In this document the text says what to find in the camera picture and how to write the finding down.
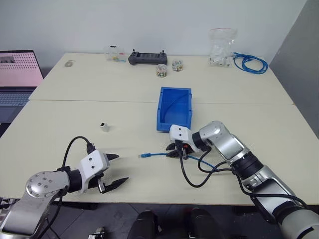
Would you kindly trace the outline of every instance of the white table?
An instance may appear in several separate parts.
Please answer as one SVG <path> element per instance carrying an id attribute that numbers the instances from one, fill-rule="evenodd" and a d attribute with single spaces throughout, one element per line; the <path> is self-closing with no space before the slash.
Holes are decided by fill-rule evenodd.
<path id="1" fill-rule="evenodd" d="M 174 58 L 184 70 L 174 72 Z M 72 67 L 65 67 L 73 60 Z M 169 56 L 168 75 L 159 78 L 154 65 L 106 61 L 103 54 L 66 53 L 31 95 L 31 100 L 158 102 L 160 88 L 192 89 L 193 103 L 292 104 L 269 69 L 254 75 L 236 67 L 211 67 L 208 57 Z"/>
<path id="2" fill-rule="evenodd" d="M 220 120 L 309 204 L 319 203 L 319 142 L 293 105 L 193 104 L 192 130 Z M 145 152 L 164 152 L 167 133 L 156 131 L 157 103 L 30 101 L 0 138 L 0 195 L 19 198 L 33 173 L 60 167 L 69 141 L 86 136 L 104 152 L 121 157 L 111 162 L 105 180 L 129 176 L 118 189 L 97 189 L 65 196 L 75 202 L 187 203 L 251 205 L 236 178 L 214 175 L 202 188 L 190 187 L 178 159 L 162 156 L 139 159 Z M 108 123 L 108 133 L 99 129 Z M 71 148 L 67 165 L 74 168 L 85 157 L 85 143 Z M 210 153 L 212 164 L 222 159 Z M 185 161 L 194 183 L 203 180 L 197 161 Z"/>

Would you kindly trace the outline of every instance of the blue ethernet cable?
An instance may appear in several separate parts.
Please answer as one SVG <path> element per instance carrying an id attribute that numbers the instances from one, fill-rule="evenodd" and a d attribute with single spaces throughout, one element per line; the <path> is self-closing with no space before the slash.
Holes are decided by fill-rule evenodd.
<path id="1" fill-rule="evenodd" d="M 143 153 L 143 154 L 139 155 L 139 158 L 148 158 L 148 157 L 151 157 L 151 156 L 159 156 L 159 155 L 167 155 L 167 153 Z M 199 161 L 199 158 L 196 158 L 194 156 L 190 156 L 189 155 L 188 157 L 191 158 L 191 159 L 195 159 L 195 160 Z M 213 165 L 211 165 L 211 164 L 209 164 L 209 163 L 207 163 L 207 162 L 205 162 L 203 160 L 201 162 L 206 164 L 206 165 L 208 165 L 208 166 L 210 166 L 210 167 L 212 167 L 212 168 L 214 168 Z"/>
<path id="2" fill-rule="evenodd" d="M 241 63 L 241 67 L 239 65 L 237 65 L 236 59 L 242 58 L 242 63 Z M 233 59 L 234 59 L 234 63 L 235 66 L 237 66 L 237 68 L 239 68 L 242 71 L 247 71 L 253 74 L 264 74 L 267 69 L 268 69 L 268 64 L 266 61 L 264 61 L 263 59 L 260 59 L 256 56 L 252 56 L 252 55 L 246 55 L 246 54 L 242 54 L 242 53 L 238 53 L 238 52 L 233 52 Z M 260 70 L 254 70 L 252 68 L 249 68 L 248 66 L 246 66 L 246 63 L 252 60 L 257 60 L 260 61 L 260 63 L 263 65 L 263 67 Z"/>

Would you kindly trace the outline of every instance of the black game controller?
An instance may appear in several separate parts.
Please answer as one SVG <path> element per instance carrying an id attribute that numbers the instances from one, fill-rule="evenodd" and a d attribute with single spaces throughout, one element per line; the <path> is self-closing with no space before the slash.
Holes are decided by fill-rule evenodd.
<path id="1" fill-rule="evenodd" d="M 164 50 L 160 54 L 156 53 L 140 53 L 133 49 L 132 54 L 129 56 L 129 63 L 135 64 L 167 64 L 167 55 Z"/>

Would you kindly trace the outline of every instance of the laptop screen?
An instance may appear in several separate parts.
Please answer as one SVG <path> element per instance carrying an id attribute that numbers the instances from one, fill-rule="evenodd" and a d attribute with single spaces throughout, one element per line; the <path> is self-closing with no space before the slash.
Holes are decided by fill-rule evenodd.
<path id="1" fill-rule="evenodd" d="M 0 87 L 37 87 L 42 80 L 33 51 L 0 51 Z"/>

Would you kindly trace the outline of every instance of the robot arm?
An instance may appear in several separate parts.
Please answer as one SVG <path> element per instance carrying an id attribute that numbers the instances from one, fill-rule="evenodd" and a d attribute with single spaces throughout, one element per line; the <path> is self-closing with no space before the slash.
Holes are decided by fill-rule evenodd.
<path id="1" fill-rule="evenodd" d="M 269 195 L 251 196 L 251 200 L 266 221 L 278 223 L 285 238 L 319 238 L 319 215 L 304 208 L 293 197 L 275 196 L 280 194 L 289 197 L 294 196 L 294 193 L 245 144 L 231 134 L 222 122 L 213 121 L 194 134 L 186 127 L 172 125 L 170 138 L 188 143 L 195 152 L 206 151 L 207 146 L 214 146 L 252 195 Z"/>
<path id="2" fill-rule="evenodd" d="M 75 170 L 63 167 L 57 171 L 42 171 L 31 176 L 25 186 L 22 198 L 16 202 L 0 229 L 0 238 L 37 238 L 48 214 L 48 206 L 58 197 L 78 191 L 85 193 L 88 188 L 98 187 L 100 193 L 111 191 L 128 178 L 122 178 L 106 186 L 101 177 L 110 167 L 109 160 L 115 154 L 92 151 L 83 158 Z"/>

